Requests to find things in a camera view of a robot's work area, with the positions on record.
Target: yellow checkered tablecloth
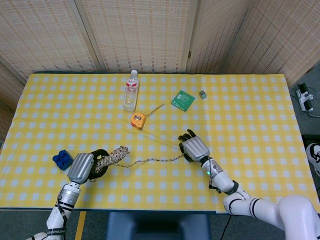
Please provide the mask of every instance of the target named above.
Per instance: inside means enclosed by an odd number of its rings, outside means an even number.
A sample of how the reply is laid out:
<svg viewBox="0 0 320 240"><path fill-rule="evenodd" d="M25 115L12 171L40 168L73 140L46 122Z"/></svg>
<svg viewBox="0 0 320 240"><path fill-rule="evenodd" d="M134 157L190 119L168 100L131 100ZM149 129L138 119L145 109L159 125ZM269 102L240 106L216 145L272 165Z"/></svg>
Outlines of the yellow checkered tablecloth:
<svg viewBox="0 0 320 240"><path fill-rule="evenodd" d="M178 136L192 129L229 176L252 196L273 202L291 194L320 205L282 74L139 74L136 111L150 116L144 129L123 111L128 74L32 74L19 100L0 155L0 207L51 208L67 172L52 157L73 157L120 145L123 164L180 155ZM171 105L179 90L195 97L187 112ZM198 93L204 90L207 98ZM208 189L199 164L139 163L111 166L82 185L81 209L225 212L224 194Z"/></svg>

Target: rope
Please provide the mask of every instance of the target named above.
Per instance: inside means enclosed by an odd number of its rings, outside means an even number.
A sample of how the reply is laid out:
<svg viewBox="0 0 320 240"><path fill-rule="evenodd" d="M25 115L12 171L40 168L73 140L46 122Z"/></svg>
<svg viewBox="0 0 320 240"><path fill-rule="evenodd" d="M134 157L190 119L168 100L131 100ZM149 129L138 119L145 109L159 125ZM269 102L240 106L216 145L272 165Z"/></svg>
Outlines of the rope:
<svg viewBox="0 0 320 240"><path fill-rule="evenodd" d="M102 156L101 159L96 163L94 171L99 173L102 171L102 168L117 164L129 154L130 152L126 146L120 146L113 150L109 156Z"/></svg>
<svg viewBox="0 0 320 240"><path fill-rule="evenodd" d="M179 158L182 158L183 155L180 155L180 156L177 156L175 158L171 158L171 159L157 159L157 158L147 158L145 160L138 160L138 161L135 161L134 163L130 164L130 165L122 165L122 164L118 164L116 163L115 165L118 166L118 167L122 167L122 168L130 168L132 167L133 165L137 164L137 163L146 163L146 162L149 162L149 161L156 161L156 162L173 162Z"/></svg>
<svg viewBox="0 0 320 240"><path fill-rule="evenodd" d="M177 156L175 158L171 158L171 159L157 159L157 158L152 157L152 158L148 158L145 160L135 161L134 163L132 163L130 165L118 164L118 162L120 162L122 159L124 159L129 154L130 154L130 152L126 146L120 146L119 148L113 150L109 156L102 156L101 159L96 163L94 171L96 173L99 173L102 170L102 168L104 168L106 166L110 166L110 165L116 165L116 166L122 167L122 168L130 168L137 163L146 163L149 161L173 162L173 161L178 160L179 158L183 157L183 155L179 155L179 156Z"/></svg>

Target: tape measure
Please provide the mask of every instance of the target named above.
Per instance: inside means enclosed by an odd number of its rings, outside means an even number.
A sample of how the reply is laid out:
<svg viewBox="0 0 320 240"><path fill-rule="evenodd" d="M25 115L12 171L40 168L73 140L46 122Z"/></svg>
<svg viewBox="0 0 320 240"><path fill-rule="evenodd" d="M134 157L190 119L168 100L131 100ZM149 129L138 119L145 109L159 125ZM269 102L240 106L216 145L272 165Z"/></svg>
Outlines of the tape measure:
<svg viewBox="0 0 320 240"><path fill-rule="evenodd" d="M161 104L160 106L156 107L152 112L150 112L148 115L144 115L142 113L134 113L131 117L131 125L134 126L137 129L142 130L144 128L145 122L147 117L149 117L151 114L153 114L156 110L164 106L165 104Z"/></svg>

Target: water bottle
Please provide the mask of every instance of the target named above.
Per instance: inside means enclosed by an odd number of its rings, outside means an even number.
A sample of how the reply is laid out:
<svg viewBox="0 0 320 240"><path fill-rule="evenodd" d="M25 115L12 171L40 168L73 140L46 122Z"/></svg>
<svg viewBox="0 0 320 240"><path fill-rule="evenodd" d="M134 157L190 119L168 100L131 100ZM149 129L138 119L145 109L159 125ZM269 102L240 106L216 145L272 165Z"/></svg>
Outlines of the water bottle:
<svg viewBox="0 0 320 240"><path fill-rule="evenodd" d="M126 81L123 109L126 112L133 112L136 108L139 90L139 80L137 70L132 70L129 79Z"/></svg>

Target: sneaker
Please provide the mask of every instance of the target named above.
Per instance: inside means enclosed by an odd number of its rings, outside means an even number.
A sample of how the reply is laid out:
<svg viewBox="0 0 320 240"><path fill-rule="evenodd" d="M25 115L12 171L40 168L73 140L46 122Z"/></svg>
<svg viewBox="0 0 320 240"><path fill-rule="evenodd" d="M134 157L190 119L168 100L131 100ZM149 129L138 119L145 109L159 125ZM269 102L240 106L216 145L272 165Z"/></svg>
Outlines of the sneaker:
<svg viewBox="0 0 320 240"><path fill-rule="evenodd" d="M308 161L314 167L316 174L320 177L320 145L311 143L306 147Z"/></svg>

